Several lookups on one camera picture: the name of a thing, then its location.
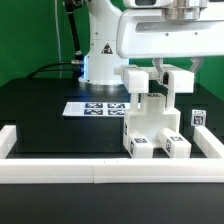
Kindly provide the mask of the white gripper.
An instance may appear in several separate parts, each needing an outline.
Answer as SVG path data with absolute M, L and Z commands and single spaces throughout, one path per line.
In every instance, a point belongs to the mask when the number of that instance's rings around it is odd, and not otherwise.
M 126 10 L 120 17 L 117 53 L 122 58 L 154 58 L 158 81 L 166 83 L 161 58 L 194 57 L 190 72 L 203 65 L 202 56 L 224 55 L 224 8 L 206 8 L 198 20 L 166 20 L 162 9 Z

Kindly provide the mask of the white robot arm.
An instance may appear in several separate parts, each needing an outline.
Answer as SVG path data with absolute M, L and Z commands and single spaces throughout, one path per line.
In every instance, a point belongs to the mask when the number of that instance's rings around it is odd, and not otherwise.
M 224 56 L 224 0 L 84 0 L 90 19 L 90 50 L 81 81 L 115 87 L 114 68 L 130 59 L 192 59 L 195 73 L 207 56 Z

